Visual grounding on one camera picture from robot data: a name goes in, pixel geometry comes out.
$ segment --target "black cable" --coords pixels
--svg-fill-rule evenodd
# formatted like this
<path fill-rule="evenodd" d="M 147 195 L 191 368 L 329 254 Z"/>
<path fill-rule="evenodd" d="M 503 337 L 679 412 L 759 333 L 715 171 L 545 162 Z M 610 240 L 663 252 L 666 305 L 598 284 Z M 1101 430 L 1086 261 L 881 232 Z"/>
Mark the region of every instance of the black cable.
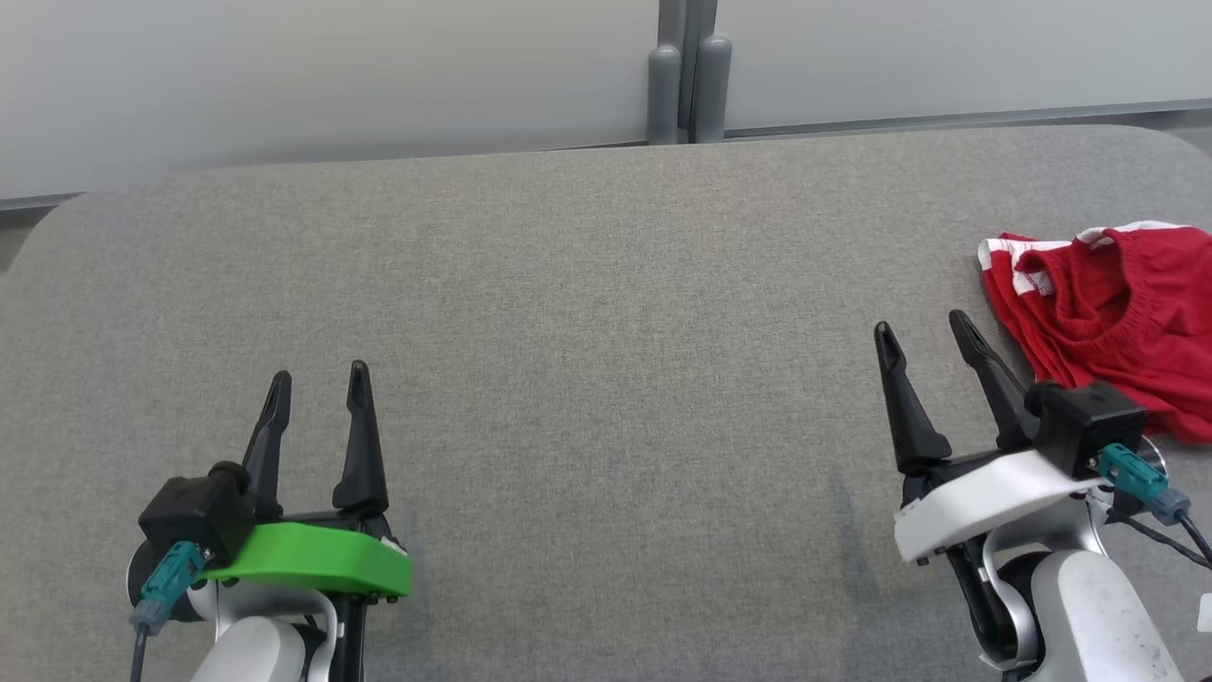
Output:
<path fill-rule="evenodd" d="M 1191 515 L 1187 514 L 1187 510 L 1178 510 L 1174 512 L 1174 518 L 1178 520 L 1178 523 L 1183 525 L 1183 528 L 1187 531 L 1187 534 L 1191 537 L 1195 546 L 1204 554 L 1204 558 L 1207 560 L 1208 563 L 1212 563 L 1212 548 L 1208 546 L 1208 541 L 1204 539 L 1204 534 L 1200 533 L 1200 529 L 1195 528 L 1195 522 L 1191 521 Z"/>
<path fill-rule="evenodd" d="M 135 630 L 135 659 L 131 661 L 131 682 L 143 680 L 143 653 L 148 648 L 148 626 L 139 624 Z"/>
<path fill-rule="evenodd" d="M 1183 545 L 1182 543 L 1179 543 L 1178 540 L 1174 540 L 1173 538 L 1171 538 L 1168 535 L 1165 535 L 1162 533 L 1157 533 L 1153 528 L 1149 528 L 1148 526 L 1140 523 L 1139 521 L 1132 518 L 1131 516 L 1128 516 L 1128 515 L 1126 515 L 1126 514 L 1124 514 L 1121 511 L 1116 511 L 1114 509 L 1107 510 L 1107 518 L 1109 518 L 1111 521 L 1119 521 L 1120 523 L 1126 525 L 1128 528 L 1136 531 L 1137 533 L 1140 533 L 1145 538 L 1148 538 L 1148 539 L 1150 539 L 1150 540 L 1153 540 L 1155 543 L 1161 543 L 1162 545 L 1167 545 L 1167 546 L 1172 548 L 1176 552 L 1178 552 L 1178 554 L 1183 555 L 1184 557 L 1191 560 L 1193 562 L 1202 566 L 1204 568 L 1212 569 L 1212 560 L 1208 560 L 1206 557 L 1201 557 L 1196 552 L 1193 552 L 1191 549 L 1188 548 L 1187 545 Z"/>

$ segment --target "gray fabric surface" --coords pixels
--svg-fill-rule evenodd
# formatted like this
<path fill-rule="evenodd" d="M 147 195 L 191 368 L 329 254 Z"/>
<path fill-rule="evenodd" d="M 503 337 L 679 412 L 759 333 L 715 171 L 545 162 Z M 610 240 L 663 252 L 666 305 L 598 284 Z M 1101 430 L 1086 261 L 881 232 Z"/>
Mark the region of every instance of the gray fabric surface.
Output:
<path fill-rule="evenodd" d="M 954 350 L 1006 348 L 979 237 L 1212 224 L 1212 160 L 1117 127 L 873 134 L 170 176 L 74 199 L 0 288 L 0 678 L 118 680 L 135 518 L 238 459 L 295 376 L 281 500 L 328 505 L 370 363 L 416 592 L 368 680 L 995 680 L 899 562 L 871 326 L 957 452 Z M 1212 463 L 1172 451 L 1212 528 Z M 1184 674 L 1208 577 L 1107 535 Z M 188 680 L 205 625 L 153 640 Z"/>

